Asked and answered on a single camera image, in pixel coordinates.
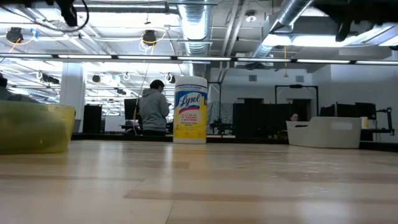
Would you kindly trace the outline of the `Lysol wipes canister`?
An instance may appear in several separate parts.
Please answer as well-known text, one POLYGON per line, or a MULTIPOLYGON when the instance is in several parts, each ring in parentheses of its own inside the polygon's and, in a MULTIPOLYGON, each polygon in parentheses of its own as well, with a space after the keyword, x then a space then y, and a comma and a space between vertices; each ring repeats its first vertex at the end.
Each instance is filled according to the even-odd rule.
POLYGON ((206 143, 208 84, 202 77, 175 80, 173 142, 206 143))

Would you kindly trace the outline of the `white plastic bin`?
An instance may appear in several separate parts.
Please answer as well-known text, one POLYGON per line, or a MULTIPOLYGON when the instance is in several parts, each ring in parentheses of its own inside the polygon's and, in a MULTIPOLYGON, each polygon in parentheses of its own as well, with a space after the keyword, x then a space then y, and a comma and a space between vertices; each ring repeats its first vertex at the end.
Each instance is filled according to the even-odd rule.
POLYGON ((357 149, 361 118, 313 117, 310 121, 287 121, 289 144, 332 149, 357 149))

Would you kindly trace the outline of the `black box cabinet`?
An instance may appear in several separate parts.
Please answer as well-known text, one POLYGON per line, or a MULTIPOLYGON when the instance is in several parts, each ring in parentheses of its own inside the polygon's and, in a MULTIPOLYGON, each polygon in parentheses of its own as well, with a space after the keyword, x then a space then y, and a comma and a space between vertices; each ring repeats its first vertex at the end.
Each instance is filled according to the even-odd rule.
POLYGON ((102 106, 85 105, 83 117, 83 133, 99 134, 101 131, 102 106))

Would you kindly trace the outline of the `yellow plastic bin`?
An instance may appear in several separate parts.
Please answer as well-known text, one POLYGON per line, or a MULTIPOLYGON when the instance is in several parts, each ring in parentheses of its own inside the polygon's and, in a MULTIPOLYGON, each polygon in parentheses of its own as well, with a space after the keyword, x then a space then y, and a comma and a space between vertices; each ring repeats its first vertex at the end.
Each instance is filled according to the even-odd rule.
POLYGON ((65 152, 75 108, 24 101, 0 101, 0 154, 65 152))

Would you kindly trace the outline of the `white building column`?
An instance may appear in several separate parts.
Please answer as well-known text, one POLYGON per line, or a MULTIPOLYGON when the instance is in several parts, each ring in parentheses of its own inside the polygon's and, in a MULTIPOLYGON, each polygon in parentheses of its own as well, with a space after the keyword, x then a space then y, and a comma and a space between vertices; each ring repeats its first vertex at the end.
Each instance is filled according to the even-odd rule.
POLYGON ((82 63, 63 62, 60 104, 79 110, 84 105, 86 74, 82 63))

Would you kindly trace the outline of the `ribbed silver air duct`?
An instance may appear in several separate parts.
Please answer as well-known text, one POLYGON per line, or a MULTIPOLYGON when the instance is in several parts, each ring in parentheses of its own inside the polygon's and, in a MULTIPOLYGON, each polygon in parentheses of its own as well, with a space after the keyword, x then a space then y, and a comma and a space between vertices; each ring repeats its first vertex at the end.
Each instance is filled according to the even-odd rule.
POLYGON ((192 1, 178 5, 186 52, 189 56, 207 56, 210 48, 207 42, 210 36, 211 7, 192 1))

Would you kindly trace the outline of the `black aluminium table frame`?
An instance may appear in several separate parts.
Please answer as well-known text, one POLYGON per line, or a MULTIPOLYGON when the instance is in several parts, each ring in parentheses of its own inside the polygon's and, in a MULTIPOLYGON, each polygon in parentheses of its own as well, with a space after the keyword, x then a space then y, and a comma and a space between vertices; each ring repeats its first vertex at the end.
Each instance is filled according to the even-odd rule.
MULTIPOLYGON (((98 141, 150 141, 150 142, 172 142, 172 136, 136 136, 133 134, 72 134, 72 141, 78 140, 98 140, 98 141)), ((264 138, 219 138, 210 136, 206 139, 207 143, 220 144, 280 144, 288 145, 288 140, 283 139, 264 139, 264 138)), ((360 150, 382 151, 398 153, 398 143, 388 142, 367 142, 361 141, 360 150)))

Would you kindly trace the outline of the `black computer monitor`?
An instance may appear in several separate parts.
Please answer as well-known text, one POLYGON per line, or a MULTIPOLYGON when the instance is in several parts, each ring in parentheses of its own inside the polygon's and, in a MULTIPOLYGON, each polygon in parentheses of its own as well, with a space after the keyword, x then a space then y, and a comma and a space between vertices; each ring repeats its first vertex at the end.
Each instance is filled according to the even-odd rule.
POLYGON ((356 105, 337 103, 336 115, 337 117, 357 118, 358 117, 357 107, 356 105))
POLYGON ((320 109, 321 117, 334 117, 335 116, 335 105, 322 107, 320 109))
POLYGON ((373 103, 355 103, 359 117, 377 120, 376 105, 373 103))
POLYGON ((130 98, 124 100, 124 113, 126 120, 140 120, 139 104, 137 98, 130 98))

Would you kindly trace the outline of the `grey cover sheet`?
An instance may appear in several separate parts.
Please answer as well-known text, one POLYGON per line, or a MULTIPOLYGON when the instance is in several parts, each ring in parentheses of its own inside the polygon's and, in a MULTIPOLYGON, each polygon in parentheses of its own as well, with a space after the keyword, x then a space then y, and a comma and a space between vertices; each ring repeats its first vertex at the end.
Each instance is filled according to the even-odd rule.
POLYGON ((207 104, 207 125, 220 119, 224 124, 233 123, 233 104, 220 103, 219 101, 207 104))

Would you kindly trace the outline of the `long ceiling light strip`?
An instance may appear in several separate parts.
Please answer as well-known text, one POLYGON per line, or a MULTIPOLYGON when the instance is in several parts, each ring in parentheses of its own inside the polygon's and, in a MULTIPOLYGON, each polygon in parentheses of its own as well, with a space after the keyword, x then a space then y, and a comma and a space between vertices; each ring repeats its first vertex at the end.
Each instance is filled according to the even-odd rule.
POLYGON ((156 55, 87 55, 87 54, 18 54, 0 53, 0 58, 21 58, 30 60, 76 60, 93 62, 113 61, 173 61, 173 62, 239 62, 239 63, 307 63, 337 65, 381 65, 398 66, 398 60, 327 60, 309 58, 251 58, 251 57, 194 57, 156 55))

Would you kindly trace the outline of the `smooth silver air duct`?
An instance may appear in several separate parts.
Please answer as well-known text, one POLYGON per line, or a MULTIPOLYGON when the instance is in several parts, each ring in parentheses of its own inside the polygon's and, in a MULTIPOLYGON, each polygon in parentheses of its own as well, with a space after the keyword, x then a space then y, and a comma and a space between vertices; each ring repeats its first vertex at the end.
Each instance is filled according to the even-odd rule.
POLYGON ((267 57, 275 46, 280 45, 277 43, 277 36, 274 32, 279 29, 288 28, 288 33, 291 33, 295 21, 313 2, 314 0, 284 0, 280 10, 266 18, 262 27, 263 40, 250 57, 267 57))

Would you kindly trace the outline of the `black gantry frame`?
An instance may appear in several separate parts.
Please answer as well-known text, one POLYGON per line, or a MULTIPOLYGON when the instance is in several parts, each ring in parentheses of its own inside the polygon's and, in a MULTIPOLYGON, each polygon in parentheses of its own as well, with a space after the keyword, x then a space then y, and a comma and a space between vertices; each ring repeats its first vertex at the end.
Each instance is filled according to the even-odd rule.
POLYGON ((293 88, 293 89, 299 89, 299 88, 306 88, 309 90, 310 88, 315 89, 315 96, 316 96, 316 115, 320 115, 320 107, 319 107, 319 88, 316 85, 300 85, 300 84, 294 84, 294 85, 275 85, 274 86, 274 102, 275 104, 278 104, 278 88, 293 88))

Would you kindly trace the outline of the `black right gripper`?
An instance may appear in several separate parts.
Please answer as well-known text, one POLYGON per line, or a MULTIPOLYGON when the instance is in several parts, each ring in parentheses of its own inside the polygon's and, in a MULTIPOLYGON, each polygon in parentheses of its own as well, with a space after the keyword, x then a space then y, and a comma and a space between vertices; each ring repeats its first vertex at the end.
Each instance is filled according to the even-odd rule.
POLYGON ((398 23, 398 0, 315 0, 313 6, 337 24, 358 24, 364 20, 361 12, 366 4, 369 10, 367 21, 379 25, 386 22, 398 23))

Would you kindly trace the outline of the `black partition panel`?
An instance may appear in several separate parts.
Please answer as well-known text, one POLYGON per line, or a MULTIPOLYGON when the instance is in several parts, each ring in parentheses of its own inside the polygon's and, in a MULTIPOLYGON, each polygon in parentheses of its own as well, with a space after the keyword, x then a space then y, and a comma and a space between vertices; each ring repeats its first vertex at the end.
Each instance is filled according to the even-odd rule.
POLYGON ((291 103, 262 103, 258 99, 233 105, 233 134, 237 138, 286 139, 287 125, 292 114, 299 121, 308 121, 311 115, 310 100, 293 100, 291 103))

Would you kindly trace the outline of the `black clamp stand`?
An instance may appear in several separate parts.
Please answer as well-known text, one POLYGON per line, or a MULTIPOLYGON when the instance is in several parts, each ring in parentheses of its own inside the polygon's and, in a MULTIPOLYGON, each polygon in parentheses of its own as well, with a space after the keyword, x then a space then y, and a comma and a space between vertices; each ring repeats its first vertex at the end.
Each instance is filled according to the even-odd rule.
POLYGON ((386 109, 377 110, 377 113, 385 113, 387 115, 387 128, 381 128, 378 133, 389 133, 391 136, 395 135, 395 129, 392 126, 392 108, 387 107, 386 109))

